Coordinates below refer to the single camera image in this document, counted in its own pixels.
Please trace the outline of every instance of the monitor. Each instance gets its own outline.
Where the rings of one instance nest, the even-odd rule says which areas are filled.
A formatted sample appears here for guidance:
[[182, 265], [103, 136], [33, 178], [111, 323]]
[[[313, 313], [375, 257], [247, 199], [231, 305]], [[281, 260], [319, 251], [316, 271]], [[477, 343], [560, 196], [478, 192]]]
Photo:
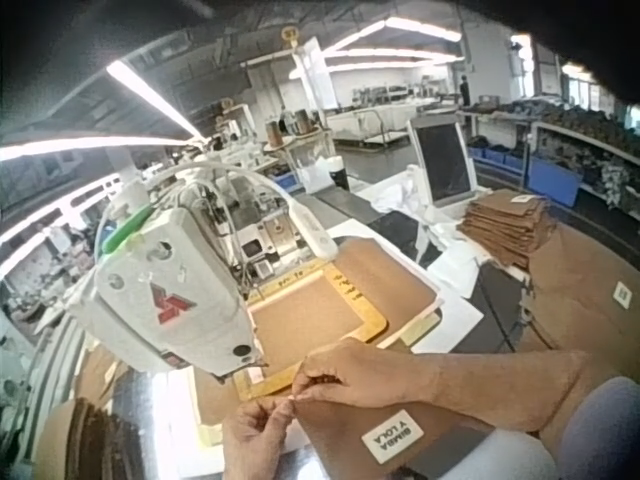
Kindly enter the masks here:
[[455, 115], [409, 121], [409, 136], [426, 177], [428, 203], [451, 205], [475, 195], [477, 180]]

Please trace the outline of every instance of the hand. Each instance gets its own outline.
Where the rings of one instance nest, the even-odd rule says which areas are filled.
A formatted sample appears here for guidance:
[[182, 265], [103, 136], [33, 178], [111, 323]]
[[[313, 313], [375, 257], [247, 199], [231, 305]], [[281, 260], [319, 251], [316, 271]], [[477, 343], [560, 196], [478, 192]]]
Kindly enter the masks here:
[[296, 401], [319, 400], [357, 407], [384, 407], [412, 398], [418, 357], [382, 350], [353, 338], [309, 355], [293, 380]]
[[225, 480], [273, 480], [293, 420], [293, 403], [263, 397], [243, 403], [222, 424]]

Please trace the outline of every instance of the industrial sewing machine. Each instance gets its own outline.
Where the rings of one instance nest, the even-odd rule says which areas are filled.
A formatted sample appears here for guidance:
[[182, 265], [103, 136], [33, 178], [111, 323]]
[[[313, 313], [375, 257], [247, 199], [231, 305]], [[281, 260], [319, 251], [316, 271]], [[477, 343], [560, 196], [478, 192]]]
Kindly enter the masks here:
[[337, 246], [265, 177], [206, 161], [161, 176], [174, 170], [181, 178], [155, 202], [145, 200], [150, 185], [114, 199], [127, 214], [67, 309], [137, 370], [195, 365], [223, 381], [261, 362], [249, 294], [308, 260], [333, 259]]

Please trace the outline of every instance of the red logo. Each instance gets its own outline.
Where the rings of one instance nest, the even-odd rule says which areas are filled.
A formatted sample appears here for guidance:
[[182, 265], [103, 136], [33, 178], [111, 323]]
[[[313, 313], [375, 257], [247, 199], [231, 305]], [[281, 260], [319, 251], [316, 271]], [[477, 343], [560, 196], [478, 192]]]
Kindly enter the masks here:
[[167, 291], [155, 283], [151, 284], [151, 294], [153, 295], [154, 305], [160, 310], [160, 313], [158, 313], [160, 325], [174, 318], [178, 318], [180, 312], [187, 312], [197, 306], [197, 303], [187, 300], [175, 293], [167, 296]]

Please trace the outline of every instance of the white label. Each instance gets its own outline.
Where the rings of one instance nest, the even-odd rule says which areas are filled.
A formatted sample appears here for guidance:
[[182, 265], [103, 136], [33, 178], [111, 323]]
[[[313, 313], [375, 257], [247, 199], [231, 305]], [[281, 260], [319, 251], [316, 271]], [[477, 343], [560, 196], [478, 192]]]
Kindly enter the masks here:
[[538, 198], [538, 195], [518, 195], [511, 199], [511, 203], [527, 203], [529, 200]]
[[615, 299], [615, 301], [629, 310], [629, 305], [631, 305], [631, 297], [631, 290], [629, 290], [624, 283], [618, 282], [618, 284], [616, 285], [616, 289], [613, 292], [613, 298]]
[[424, 432], [406, 410], [362, 436], [362, 441], [379, 464], [395, 457], [417, 442]]

